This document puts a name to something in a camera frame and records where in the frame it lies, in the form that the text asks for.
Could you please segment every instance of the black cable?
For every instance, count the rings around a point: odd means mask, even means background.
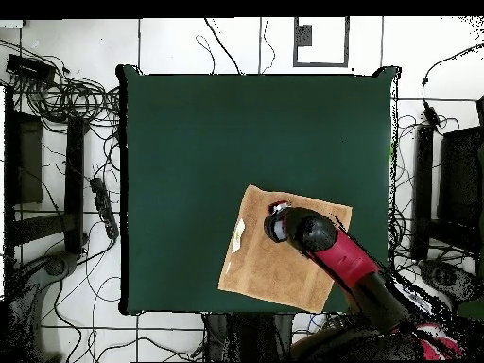
[[[207,43],[207,45],[205,46],[203,43],[201,43],[201,42],[199,41],[199,38],[202,38],[202,39],[205,41],[205,43]],[[209,52],[210,57],[212,58],[212,72],[210,73],[210,75],[213,75],[213,74],[214,74],[214,71],[216,70],[216,59],[215,59],[215,57],[214,57],[214,54],[212,53],[212,49],[210,48],[210,45],[208,44],[208,41],[205,39],[205,37],[204,37],[204,36],[201,36],[201,35],[197,35],[197,36],[195,37],[195,40],[197,41],[197,43],[198,43],[198,44],[199,44],[201,47],[203,47],[205,50],[207,50],[207,51]]]
[[[268,39],[266,38],[266,31],[267,30],[268,30],[268,18],[266,19],[266,26],[264,27],[263,39],[264,39],[264,42],[266,42],[266,44],[270,47],[270,50],[272,50],[272,61],[270,62],[269,67],[264,68],[264,71],[262,72],[262,74],[264,74],[269,68],[272,68],[272,64],[274,63],[274,60],[276,60],[276,52],[274,51],[274,48],[268,42]]]
[[[108,348],[105,348],[103,350],[103,352],[99,355],[99,357],[95,360],[95,363],[99,363],[99,360],[101,359],[102,355],[104,355],[106,352],[108,352],[109,350],[115,350],[115,349],[120,349],[120,348],[126,348],[126,347],[129,347],[130,345],[132,344],[135,344],[137,341],[148,341],[150,342],[151,344],[153,344],[155,347],[163,350],[163,351],[167,351],[167,352],[170,352],[172,353],[173,355],[176,355],[177,357],[179,357],[181,360],[185,360],[187,362],[195,362],[195,360],[193,359],[190,359],[190,356],[188,355],[188,353],[185,353],[185,352],[177,352],[177,351],[174,351],[172,349],[169,349],[169,348],[166,348],[164,347],[163,345],[160,345],[160,344],[157,344],[155,341],[153,341],[151,338],[148,338],[148,337],[139,337],[137,340],[135,339],[134,341],[131,341],[131,342],[128,342],[126,344],[123,344],[123,345],[113,345],[112,347],[108,347]]]
[[[445,61],[449,61],[449,60],[452,60],[452,59],[456,59],[457,57],[460,57],[460,56],[464,56],[466,55],[467,53],[470,53],[471,51],[474,51],[474,50],[478,50],[480,48],[484,47],[484,43],[480,43],[480,44],[476,44],[474,46],[471,46],[471,47],[468,47],[464,50],[461,50],[459,51],[457,54],[455,54],[454,56],[450,56],[446,59],[443,59],[443,60],[440,60],[440,61],[437,61],[435,64],[433,64],[428,70],[427,72],[425,73],[425,76],[423,77],[422,79],[422,101],[423,103],[426,103],[425,101],[425,95],[424,95],[424,88],[425,88],[425,85],[427,84],[428,82],[428,74],[430,74],[430,71],[432,71],[435,67],[437,67],[438,65],[442,64],[443,62]]]
[[[57,294],[56,300],[54,301],[54,310],[56,312],[57,317],[60,320],[62,320],[63,323],[65,323],[68,326],[70,326],[73,329],[75,329],[78,332],[78,334],[79,334],[79,338],[78,338],[78,342],[77,342],[76,346],[72,349],[71,353],[69,354],[69,356],[67,356],[67,359],[65,360],[65,363],[69,363],[69,360],[71,359],[71,356],[76,351],[76,349],[78,348],[78,346],[80,344],[80,341],[82,340],[82,333],[80,332],[80,330],[78,329],[78,327],[76,327],[73,323],[71,323],[70,321],[68,321],[65,318],[63,318],[61,316],[61,314],[59,313],[59,310],[57,309],[58,301],[59,301],[59,298],[61,297],[61,293],[62,293],[62,288],[63,288],[63,280],[60,280],[60,289],[59,289],[59,293]]]
[[[225,54],[227,56],[229,56],[229,58],[232,60],[233,62],[233,65],[235,65],[235,68],[237,69],[237,73],[240,75],[241,72],[238,68],[238,65],[237,63],[235,62],[235,60],[233,59],[233,57],[231,56],[231,54],[227,51],[227,49],[225,48],[225,46],[222,44],[222,42],[220,41],[220,39],[218,38],[218,36],[216,35],[216,32],[214,31],[214,29],[212,28],[212,26],[209,24],[208,20],[206,18],[203,18],[203,21],[205,21],[205,24],[210,28],[210,30],[212,31],[212,33],[214,34],[214,36],[216,37],[216,41],[218,42],[218,44],[220,44],[220,47],[222,48],[222,50],[225,52]]]
[[[102,287],[110,280],[113,280],[113,279],[119,279],[121,280],[121,277],[117,277],[117,276],[112,276],[112,277],[108,277],[106,280],[104,280],[104,282],[101,284],[101,286],[99,287],[99,289],[97,290],[97,292],[95,292],[95,303],[97,302],[97,298],[101,298],[99,296],[99,292],[101,292],[101,289]],[[93,305],[93,327],[95,327],[95,303]],[[95,329],[92,330],[91,334],[95,337],[97,337],[97,331]],[[95,359],[95,350],[94,350],[94,344],[95,344],[95,339],[93,340],[93,343],[92,344],[89,344],[89,339],[88,339],[88,350],[91,350],[89,351],[89,353],[91,354],[91,357],[93,358],[93,362],[95,363],[98,363],[98,361]]]

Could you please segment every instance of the black chair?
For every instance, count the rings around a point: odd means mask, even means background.
[[[410,258],[418,261],[427,259],[430,238],[467,251],[475,261],[477,273],[477,279],[472,275],[465,276],[465,280],[475,280],[478,287],[472,297],[480,296],[480,284],[484,278],[480,266],[483,235],[479,227],[483,211],[484,160],[481,160],[480,155],[484,155],[484,97],[476,102],[476,106],[479,126],[445,133],[441,140],[439,163],[433,161],[433,128],[419,126],[417,130],[409,246]],[[437,218],[432,219],[432,169],[436,165],[440,167],[441,179]],[[439,268],[435,263],[421,266]],[[434,284],[438,279],[438,275],[429,272],[423,276],[432,277]],[[443,274],[442,279],[444,281],[440,284],[450,288],[452,284],[448,280],[449,275]]]

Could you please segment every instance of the black frame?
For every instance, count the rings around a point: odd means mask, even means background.
[[[344,62],[299,62],[298,49],[302,43],[303,45],[312,45],[311,26],[300,26],[299,17],[294,17],[294,50],[293,50],[293,67],[348,67],[348,60],[350,58],[350,17],[345,18],[345,34],[344,34]],[[309,30],[306,42],[302,40],[303,31]]]
[[[14,110],[13,88],[6,87],[5,109],[5,255],[14,260],[14,247],[44,238],[64,230],[65,251],[81,255],[83,246],[83,192],[84,192],[84,133],[85,122],[82,118],[70,118],[67,123],[67,146],[65,168],[64,212],[52,216],[29,219],[15,219],[15,188],[18,187],[20,159],[20,118]],[[13,265],[7,268],[6,278]]]

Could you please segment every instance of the white floor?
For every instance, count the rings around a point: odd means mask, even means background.
[[[422,121],[423,102],[422,79],[426,70],[436,61],[457,53],[459,50],[484,41],[482,26],[472,19],[451,17],[352,17],[350,28],[350,62],[348,69],[340,68],[293,68],[293,19],[263,17],[262,28],[266,30],[266,39],[273,47],[275,59],[266,74],[313,74],[313,73],[350,73],[351,69],[359,75],[370,75],[381,65],[402,67],[397,102],[399,116],[410,115]],[[233,55],[239,68],[244,73],[255,74],[259,63],[259,18],[235,18],[210,20],[222,43]],[[170,73],[210,73],[212,59],[209,53],[198,44],[197,35],[202,35],[210,45],[216,60],[216,73],[236,73],[230,59],[216,42],[212,32],[202,19],[143,19],[139,20],[61,20],[28,21],[20,32],[19,29],[0,28],[0,39],[20,44],[40,55],[56,56],[70,69],[71,77],[90,78],[100,82],[106,90],[118,85],[114,68],[118,64],[138,65],[145,74]],[[0,79],[9,80],[5,72],[9,51],[0,46]],[[261,70],[269,67],[273,53],[265,41],[261,47]],[[468,54],[456,60],[450,60],[436,67],[429,76],[425,96],[438,114],[456,117],[461,128],[478,124],[473,100],[484,96],[484,50]],[[412,123],[411,118],[402,119],[401,125]],[[455,123],[449,122],[445,130],[454,130]],[[100,134],[108,135],[107,129]],[[401,149],[406,169],[412,174],[413,138],[406,135]],[[65,137],[48,131],[44,132],[44,143],[52,150],[64,152]],[[436,138],[435,164],[438,162],[439,146]],[[105,161],[102,142],[92,134],[86,136],[85,171],[93,170],[94,164]],[[49,151],[43,155],[44,164],[61,165],[62,157]],[[435,182],[438,169],[435,169]],[[54,196],[54,200],[63,207],[63,177],[55,166],[44,168],[43,180]],[[119,191],[119,183],[110,176],[108,187]],[[410,182],[403,184],[397,193],[397,205],[403,209],[411,198]],[[115,203],[113,209],[119,210]],[[84,227],[88,230],[98,221],[93,195],[90,189],[85,193],[85,210],[92,212],[84,217]],[[30,209],[37,213],[24,213],[24,218],[38,216],[41,211],[52,211],[52,204],[46,199],[40,206]],[[410,207],[405,215],[410,217]],[[109,244],[101,224],[93,228],[90,254],[102,251]],[[18,249],[17,257],[24,262],[32,260],[59,241],[61,235],[54,235],[43,240],[29,243]],[[111,276],[120,275],[120,242],[99,262],[90,276],[92,286],[98,290],[102,283]],[[89,263],[88,269],[95,266],[98,259]],[[84,278],[86,267],[79,268],[64,283],[62,299]],[[413,281],[412,272],[406,275]],[[67,328],[50,312],[59,285],[52,285],[43,305],[43,336],[45,347],[51,351],[61,351],[65,357],[78,341],[75,330]],[[119,297],[119,280],[109,280],[99,292],[103,298],[115,300]],[[202,340],[203,324],[196,314],[145,313],[139,318],[122,316],[117,309],[117,302],[97,300],[95,312],[93,306],[95,293],[82,283],[59,306],[63,316],[73,324],[86,327],[82,329],[82,340],[71,360],[76,360],[87,350],[91,327],[97,327],[95,354],[107,347],[133,342],[138,337],[149,337],[156,343],[180,352],[194,351]],[[294,329],[307,328],[310,315],[300,314],[294,322]],[[173,331],[172,328],[184,329]],[[137,344],[112,349],[102,355],[101,362],[162,361],[171,356],[168,351],[154,347],[146,340]],[[170,361],[179,360],[176,356]],[[86,354],[79,361],[92,362]]]

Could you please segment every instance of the tile grout line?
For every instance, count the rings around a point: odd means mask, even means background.
[[[262,17],[259,17],[259,67],[257,68],[257,74],[261,74],[261,62],[262,62]]]
[[[138,69],[141,64],[141,18],[138,18]]]
[[[138,344],[139,344],[139,327],[140,327],[140,316],[136,316],[136,362],[138,362]]]
[[[19,29],[19,43],[20,43],[20,58],[22,58],[22,28]],[[20,112],[22,112],[22,89],[23,85],[21,82],[21,88],[20,88]],[[24,220],[24,207],[22,204],[22,201],[20,203],[20,221]],[[24,244],[20,244],[20,265],[24,263]]]
[[[141,64],[141,18],[138,18],[138,70]],[[139,327],[140,327],[140,316],[136,316],[136,363],[139,361]]]
[[[41,324],[42,328],[45,329],[72,329],[68,325],[49,325]],[[79,326],[79,330],[113,330],[113,331],[135,331],[136,327],[105,327],[105,326]],[[203,328],[175,328],[175,327],[138,327],[141,331],[182,331],[182,332],[203,332]]]
[[[383,35],[385,32],[385,23],[384,23],[385,17],[382,15],[382,40],[380,43],[380,68],[383,67]]]
[[[421,97],[391,97],[391,100],[396,100],[396,101],[409,101],[409,100],[419,100],[422,101]],[[433,97],[426,97],[425,100],[430,100],[430,101],[460,101],[460,102],[472,102],[476,103],[478,100],[477,99],[440,99],[440,98],[433,98]]]

